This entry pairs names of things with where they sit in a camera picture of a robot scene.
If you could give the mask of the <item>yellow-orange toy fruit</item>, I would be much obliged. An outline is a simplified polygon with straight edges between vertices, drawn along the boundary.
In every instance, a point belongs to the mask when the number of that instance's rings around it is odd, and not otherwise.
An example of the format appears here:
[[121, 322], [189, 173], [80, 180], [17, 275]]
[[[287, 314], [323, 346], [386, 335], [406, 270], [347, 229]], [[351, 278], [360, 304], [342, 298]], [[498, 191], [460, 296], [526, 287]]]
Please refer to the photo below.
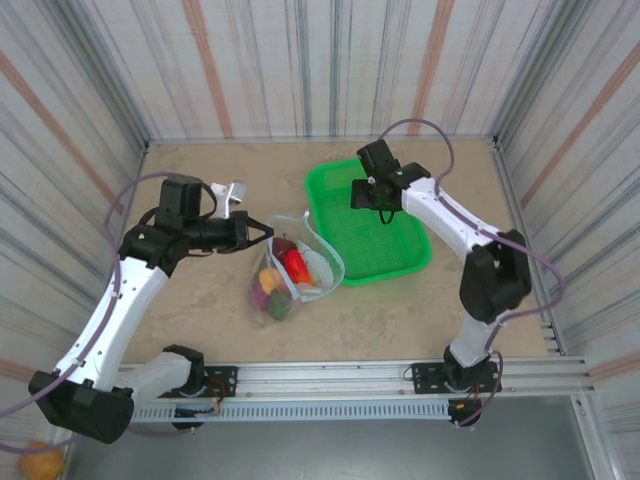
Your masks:
[[260, 287], [265, 294], [271, 295], [279, 290], [283, 284], [283, 278], [277, 268], [264, 268], [258, 274]]

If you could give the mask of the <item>orange-red toy mango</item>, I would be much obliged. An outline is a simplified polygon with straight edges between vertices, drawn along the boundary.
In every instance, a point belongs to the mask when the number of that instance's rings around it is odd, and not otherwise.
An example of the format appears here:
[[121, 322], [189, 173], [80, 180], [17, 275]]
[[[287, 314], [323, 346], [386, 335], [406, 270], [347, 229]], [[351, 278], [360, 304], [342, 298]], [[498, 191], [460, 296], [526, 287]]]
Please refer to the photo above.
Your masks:
[[298, 250], [290, 250], [285, 254], [284, 267], [294, 284], [314, 284], [311, 272]]

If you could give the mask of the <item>purple toy vegetable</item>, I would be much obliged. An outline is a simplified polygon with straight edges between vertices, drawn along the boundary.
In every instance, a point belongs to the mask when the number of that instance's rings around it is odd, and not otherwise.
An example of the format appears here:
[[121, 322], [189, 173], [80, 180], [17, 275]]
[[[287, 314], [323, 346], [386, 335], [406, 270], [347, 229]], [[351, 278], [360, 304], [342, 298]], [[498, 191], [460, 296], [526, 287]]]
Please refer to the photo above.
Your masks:
[[266, 293], [259, 281], [254, 281], [249, 287], [249, 302], [259, 311], [267, 311], [269, 308], [270, 295]]

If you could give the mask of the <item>dark green toy avocado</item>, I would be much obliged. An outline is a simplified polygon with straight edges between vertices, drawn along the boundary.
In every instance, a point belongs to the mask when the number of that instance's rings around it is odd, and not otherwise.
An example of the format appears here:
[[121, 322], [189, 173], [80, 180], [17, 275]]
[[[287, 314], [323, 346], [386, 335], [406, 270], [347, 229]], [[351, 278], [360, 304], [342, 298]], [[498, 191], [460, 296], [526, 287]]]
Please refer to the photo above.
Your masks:
[[291, 299], [286, 295], [273, 293], [269, 297], [268, 313], [274, 321], [283, 321], [291, 310]]

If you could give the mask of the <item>clear zip-top bag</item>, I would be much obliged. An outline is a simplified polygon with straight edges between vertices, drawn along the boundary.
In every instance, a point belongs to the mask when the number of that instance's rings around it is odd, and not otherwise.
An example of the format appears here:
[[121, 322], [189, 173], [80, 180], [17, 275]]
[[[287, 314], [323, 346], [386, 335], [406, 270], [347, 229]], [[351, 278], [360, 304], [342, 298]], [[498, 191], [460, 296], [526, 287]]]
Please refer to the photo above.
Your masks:
[[[345, 275], [344, 261], [336, 249], [314, 230], [309, 212], [305, 212], [300, 217], [274, 215], [267, 224], [273, 228], [274, 236], [266, 240], [265, 246], [260, 249], [247, 288], [248, 312], [251, 320], [258, 327], [292, 318], [305, 304], [315, 302], [332, 293], [340, 286]], [[284, 237], [297, 245], [297, 250], [311, 272], [313, 285], [293, 283], [285, 271], [284, 263], [280, 263], [271, 252], [274, 237]], [[249, 287], [254, 281], [258, 281], [259, 272], [269, 267], [277, 268], [283, 278], [281, 288], [273, 293], [286, 295], [291, 299], [290, 313], [283, 321], [274, 321], [268, 310], [259, 311], [249, 302]]]

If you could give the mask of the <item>green perforated plastic basket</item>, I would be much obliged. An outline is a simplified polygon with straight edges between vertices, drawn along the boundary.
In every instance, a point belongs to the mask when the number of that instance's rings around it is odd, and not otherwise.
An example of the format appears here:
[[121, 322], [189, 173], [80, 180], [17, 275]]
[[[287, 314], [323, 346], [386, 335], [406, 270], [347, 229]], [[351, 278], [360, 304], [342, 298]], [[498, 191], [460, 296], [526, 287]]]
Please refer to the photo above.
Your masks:
[[305, 190], [319, 235], [340, 254], [346, 286], [362, 286], [416, 273], [432, 258], [423, 224], [398, 212], [391, 223], [377, 212], [351, 207], [351, 187], [365, 179], [358, 159], [330, 162], [309, 171]]

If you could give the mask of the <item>orange round object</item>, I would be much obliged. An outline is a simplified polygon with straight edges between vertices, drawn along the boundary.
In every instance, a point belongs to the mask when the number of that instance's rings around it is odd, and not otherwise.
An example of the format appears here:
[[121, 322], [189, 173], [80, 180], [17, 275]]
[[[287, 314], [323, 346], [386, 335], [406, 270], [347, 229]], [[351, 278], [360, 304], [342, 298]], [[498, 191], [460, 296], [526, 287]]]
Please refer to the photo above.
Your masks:
[[44, 453], [22, 454], [18, 466], [27, 480], [59, 480], [65, 469], [64, 453], [61, 449], [56, 449]]

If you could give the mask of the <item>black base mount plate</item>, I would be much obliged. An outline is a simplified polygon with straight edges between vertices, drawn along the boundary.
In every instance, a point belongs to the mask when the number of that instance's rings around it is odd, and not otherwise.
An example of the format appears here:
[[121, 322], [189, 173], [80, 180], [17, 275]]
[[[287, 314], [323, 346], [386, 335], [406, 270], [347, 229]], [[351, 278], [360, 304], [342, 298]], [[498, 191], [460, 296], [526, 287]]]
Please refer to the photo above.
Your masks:
[[410, 365], [409, 373], [416, 395], [445, 394], [450, 391], [443, 363], [414, 363]]
[[206, 366], [204, 385], [217, 398], [232, 398], [238, 386], [239, 368], [236, 366]]

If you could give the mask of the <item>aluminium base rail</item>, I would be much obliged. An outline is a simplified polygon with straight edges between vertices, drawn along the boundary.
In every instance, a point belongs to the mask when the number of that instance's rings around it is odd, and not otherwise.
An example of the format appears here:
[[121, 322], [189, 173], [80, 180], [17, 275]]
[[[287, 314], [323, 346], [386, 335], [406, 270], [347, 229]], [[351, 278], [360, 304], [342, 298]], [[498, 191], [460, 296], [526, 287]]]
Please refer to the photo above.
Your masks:
[[[415, 394], [406, 361], [239, 363], [237, 400], [354, 400]], [[505, 397], [592, 394], [595, 385], [580, 357], [516, 357], [503, 361]]]

